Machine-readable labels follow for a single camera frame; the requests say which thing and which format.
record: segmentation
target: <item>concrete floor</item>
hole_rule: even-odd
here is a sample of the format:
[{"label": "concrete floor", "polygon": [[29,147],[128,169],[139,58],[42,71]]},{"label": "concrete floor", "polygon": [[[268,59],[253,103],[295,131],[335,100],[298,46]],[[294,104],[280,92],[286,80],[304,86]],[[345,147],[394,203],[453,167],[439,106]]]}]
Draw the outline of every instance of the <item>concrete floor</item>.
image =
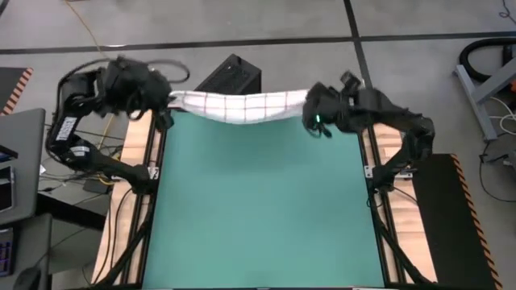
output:
[{"label": "concrete floor", "polygon": [[[351,2],[361,36],[497,32],[516,28],[511,21],[498,16],[502,11],[500,2]],[[508,4],[516,13],[514,2]],[[87,0],[73,5],[103,45],[352,36],[340,0]],[[7,54],[12,52],[8,48],[92,45],[76,16],[59,0],[10,1],[0,17],[0,39],[0,66],[35,70],[16,111],[43,107],[48,112],[47,122],[55,105],[54,91],[60,76],[77,64],[99,57],[95,52]],[[516,204],[495,201],[481,190],[478,155],[484,146],[482,134],[458,80],[452,76],[460,50],[474,40],[367,41],[362,46],[373,85],[398,105],[433,118],[437,131],[435,152],[453,152],[459,156],[501,281],[512,289],[516,288],[516,276],[511,270],[516,261]],[[263,70],[264,91],[308,88],[316,81],[338,85],[343,70],[362,73],[353,42],[343,41],[121,52],[141,60],[173,58],[186,63],[192,78],[174,89],[195,87],[231,53],[241,55]],[[483,72],[492,73],[500,65],[499,56],[498,49],[488,49],[472,56],[472,62]],[[163,70],[171,78],[177,73]],[[493,114],[502,113],[493,104]],[[106,122],[90,116],[83,121],[81,129],[101,134]],[[127,120],[117,118],[109,134],[123,137],[126,128]],[[97,137],[88,139],[98,142]],[[513,136],[505,136],[492,149],[514,149],[513,143]],[[68,172],[48,161],[45,167],[52,174]],[[485,185],[498,197],[516,200],[514,177],[514,172],[501,165],[485,166]],[[45,181],[40,187],[55,184]],[[80,185],[67,184],[52,195],[75,203],[92,197],[91,194],[82,191]],[[105,197],[99,197],[81,206],[102,213],[106,212],[107,202]],[[57,242],[75,230],[75,226],[55,223],[52,241]],[[99,233],[85,231],[52,252],[54,289],[85,286],[80,267],[86,265],[86,275],[90,275],[99,239]]]}]

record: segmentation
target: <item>caution stripe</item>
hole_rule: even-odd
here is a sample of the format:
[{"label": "caution stripe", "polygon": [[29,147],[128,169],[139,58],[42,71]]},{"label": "caution stripe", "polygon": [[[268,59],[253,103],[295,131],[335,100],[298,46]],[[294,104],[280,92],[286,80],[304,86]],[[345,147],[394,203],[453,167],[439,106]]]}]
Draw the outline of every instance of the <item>caution stripe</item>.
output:
[{"label": "caution stripe", "polygon": [[466,184],[466,179],[464,177],[464,172],[462,171],[462,167],[460,166],[459,158],[455,154],[450,154],[453,159],[453,164],[456,166],[457,174],[459,175],[459,180],[462,185],[462,189],[464,191],[464,196],[466,197],[466,201],[468,203],[469,210],[471,212],[471,217],[473,219],[473,224],[476,227],[476,233],[478,234],[478,238],[481,241],[481,245],[484,248],[485,260],[489,266],[491,271],[491,276],[494,280],[494,287],[497,290],[502,290],[503,287],[500,282],[500,277],[498,276],[498,272],[494,266],[493,257],[491,257],[491,251],[489,250],[489,246],[487,244],[487,240],[484,236],[484,231],[481,228],[481,222],[478,220],[478,216],[476,215],[475,205],[473,204],[473,199],[471,197],[471,193],[469,193],[468,185]]},{"label": "caution stripe", "polygon": [[27,68],[25,72],[22,73],[22,76],[19,78],[18,83],[16,84],[15,88],[13,89],[13,92],[9,96],[6,105],[3,107],[0,116],[12,114],[13,110],[15,110],[16,104],[22,96],[22,92],[25,89],[27,82],[29,82],[29,79],[32,76],[32,72],[34,72],[32,68]]}]

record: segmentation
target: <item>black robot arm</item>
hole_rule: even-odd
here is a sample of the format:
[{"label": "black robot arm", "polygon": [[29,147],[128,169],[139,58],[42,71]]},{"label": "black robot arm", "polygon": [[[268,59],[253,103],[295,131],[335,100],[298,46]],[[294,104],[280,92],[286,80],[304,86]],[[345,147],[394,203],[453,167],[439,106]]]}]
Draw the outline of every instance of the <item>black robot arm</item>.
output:
[{"label": "black robot arm", "polygon": [[414,161],[424,160],[432,153],[434,124],[421,114],[394,105],[377,89],[361,89],[360,80],[351,73],[343,74],[343,89],[339,92],[317,83],[306,95],[302,120],[312,135],[331,137],[325,124],[335,124],[343,133],[362,134],[364,129],[383,123],[404,133],[402,147],[385,164],[372,170],[372,189],[393,190],[394,177]]},{"label": "black robot arm", "polygon": [[58,85],[56,112],[45,141],[48,154],[72,170],[119,176],[131,184],[134,193],[148,193],[153,182],[145,166],[131,166],[103,155],[75,130],[81,119],[93,112],[101,117],[125,112],[135,120],[147,110],[157,116],[159,130],[168,129],[173,124],[167,112],[171,91],[158,71],[121,56],[107,68],[68,74]]}]

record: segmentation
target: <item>teal table surface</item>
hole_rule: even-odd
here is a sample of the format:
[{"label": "teal table surface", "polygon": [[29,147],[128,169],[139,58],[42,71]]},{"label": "teal table surface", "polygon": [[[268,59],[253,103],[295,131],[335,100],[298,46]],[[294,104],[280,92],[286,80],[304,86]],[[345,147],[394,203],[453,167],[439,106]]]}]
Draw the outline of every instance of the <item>teal table surface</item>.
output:
[{"label": "teal table surface", "polygon": [[384,286],[356,135],[174,118],[144,288]]}]

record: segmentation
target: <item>wooden table frame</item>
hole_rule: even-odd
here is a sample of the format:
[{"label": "wooden table frame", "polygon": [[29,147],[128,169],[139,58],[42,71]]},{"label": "wooden table frame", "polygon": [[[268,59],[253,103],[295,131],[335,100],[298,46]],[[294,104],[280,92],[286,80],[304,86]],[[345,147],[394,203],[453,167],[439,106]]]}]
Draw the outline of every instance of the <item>wooden table frame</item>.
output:
[{"label": "wooden table frame", "polygon": [[[143,164],[144,161],[151,160],[150,165],[154,165],[159,158],[160,135],[154,131],[152,126],[152,115],[147,113],[138,122],[130,122],[127,135],[123,146],[121,160],[127,164]],[[390,159],[400,148],[402,139],[399,131],[393,128],[377,125],[374,126],[376,132],[375,139],[370,139],[368,132],[363,135],[362,155],[367,164],[374,163],[374,151],[377,149],[379,159],[382,163]],[[395,186],[398,189],[410,194],[415,198],[414,188],[410,180],[396,180]],[[110,204],[110,218],[106,219],[106,225],[102,234],[102,240],[98,250],[97,262],[95,263],[92,282],[96,282],[96,277],[101,280],[110,269],[111,256],[116,262],[127,247],[130,233],[134,233],[136,224],[133,224],[135,210],[140,207],[138,225],[143,221],[143,217],[148,211],[149,197],[137,198],[134,194],[129,194],[123,201],[124,193],[129,189],[127,182],[119,182],[114,186]],[[391,192],[384,200],[376,195],[376,203],[379,206],[379,213],[384,222],[388,221],[389,214],[392,214],[393,226],[396,230],[396,238],[400,247],[404,250],[416,268],[429,280],[436,281],[435,270],[431,260],[430,250],[427,243],[424,228],[422,226],[421,215],[418,206],[411,199],[398,193],[396,190]],[[119,210],[117,232],[114,232],[116,216],[114,213]],[[113,239],[116,235],[116,244],[113,247]],[[386,269],[389,273],[390,282],[405,282],[405,276],[398,277],[397,264],[389,246],[383,240],[384,257]],[[130,267],[127,268],[125,275],[121,275],[117,280],[119,283],[141,282],[143,267],[140,266],[142,257],[142,243],[136,248]]]}]

